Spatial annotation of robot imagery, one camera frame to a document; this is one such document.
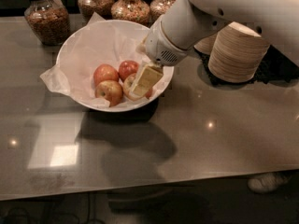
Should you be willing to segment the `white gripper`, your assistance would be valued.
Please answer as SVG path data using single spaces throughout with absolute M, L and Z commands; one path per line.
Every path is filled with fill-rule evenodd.
M 139 53 L 149 57 L 138 68 L 129 94 L 142 98 L 164 76 L 163 66 L 174 66 L 183 60 L 192 48 L 191 40 L 179 27 L 178 19 L 162 15 L 149 29 L 136 47 Z

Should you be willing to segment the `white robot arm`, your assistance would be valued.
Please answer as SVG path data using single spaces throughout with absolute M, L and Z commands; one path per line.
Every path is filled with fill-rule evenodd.
M 299 64 L 299 0 L 176 0 L 137 47 L 149 61 L 139 67 L 129 93 L 143 97 L 165 66 L 178 64 L 196 43 L 233 21 Z

